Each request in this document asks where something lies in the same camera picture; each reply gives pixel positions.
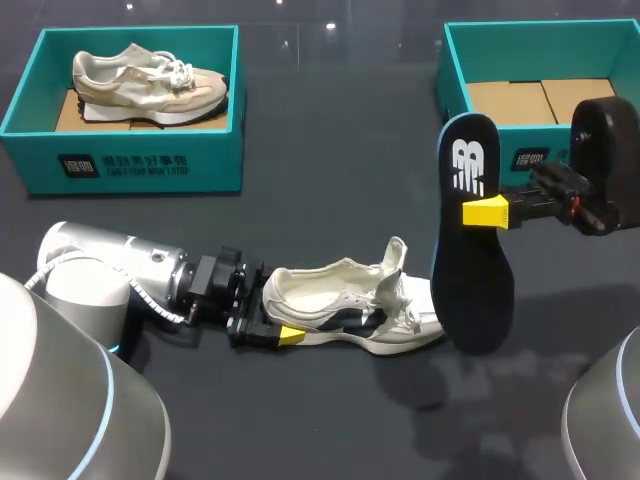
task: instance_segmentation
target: cable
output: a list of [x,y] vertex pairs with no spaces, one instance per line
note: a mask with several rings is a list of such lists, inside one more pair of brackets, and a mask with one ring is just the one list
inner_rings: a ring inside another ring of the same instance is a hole
[[35,287],[39,282],[41,282],[54,268],[58,265],[61,265],[65,262],[69,262],[71,260],[79,260],[79,259],[88,259],[88,260],[97,260],[107,267],[115,270],[122,276],[124,276],[125,280],[129,282],[131,288],[140,296],[142,301],[146,303],[154,312],[160,315],[165,320],[168,320],[172,323],[184,323],[185,318],[176,315],[175,313],[171,313],[168,310],[165,310],[160,305],[158,305],[153,298],[140,286],[140,284],[133,278],[129,273],[127,273],[120,265],[112,264],[104,259],[98,257],[97,255],[92,255],[86,252],[78,251],[78,252],[69,252],[56,257],[55,259],[48,262],[44,267],[38,270],[27,283],[24,284],[24,288],[27,290],[31,290]]

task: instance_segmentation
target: white sneaker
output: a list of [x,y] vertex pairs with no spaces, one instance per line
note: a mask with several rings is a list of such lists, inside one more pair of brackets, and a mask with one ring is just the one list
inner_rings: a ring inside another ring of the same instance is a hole
[[228,103],[223,75],[136,44],[115,57],[78,52],[73,83],[90,122],[143,119],[161,126],[186,125],[222,113]]
[[346,340],[376,355],[421,347],[440,337],[429,280],[402,273],[407,247],[389,241],[379,265],[350,258],[315,270],[276,269],[262,295],[277,324],[305,330],[298,345]]

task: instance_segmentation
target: black table surface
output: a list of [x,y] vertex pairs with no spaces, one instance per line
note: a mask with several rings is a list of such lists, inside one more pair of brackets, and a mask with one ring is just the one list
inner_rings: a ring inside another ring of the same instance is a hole
[[[29,198],[0,151],[0,271],[24,281],[68,220],[273,265],[375,263],[389,237],[428,276],[438,216],[432,94],[446,20],[633,16],[633,2],[8,0],[0,112],[43,26],[240,23],[249,103],[238,196]],[[333,33],[326,23],[334,21]],[[173,429],[169,480],[568,479],[561,409],[580,374],[638,323],[640,231],[585,238],[554,220],[502,235],[513,333],[487,357],[443,342],[376,358],[350,344],[181,349],[144,333],[138,368]]]

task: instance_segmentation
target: gray robot body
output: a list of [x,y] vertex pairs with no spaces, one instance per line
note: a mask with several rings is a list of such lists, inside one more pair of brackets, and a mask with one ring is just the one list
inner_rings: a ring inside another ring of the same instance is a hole
[[15,393],[9,385],[0,395],[0,478],[164,478],[171,428],[154,389],[44,300],[2,274],[0,304],[5,314],[4,307],[10,306],[12,316],[0,319],[2,335],[10,336],[15,322],[35,322],[36,332],[16,334],[11,344],[28,361],[18,381],[5,364]]
[[640,329],[574,385],[562,413],[562,441],[578,480],[640,478]]

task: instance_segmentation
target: red marking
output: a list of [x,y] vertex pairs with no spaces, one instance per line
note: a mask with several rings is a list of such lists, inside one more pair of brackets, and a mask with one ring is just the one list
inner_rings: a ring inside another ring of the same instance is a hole
[[571,205],[571,216],[573,217],[580,208],[580,197],[576,197],[573,199],[573,205]]

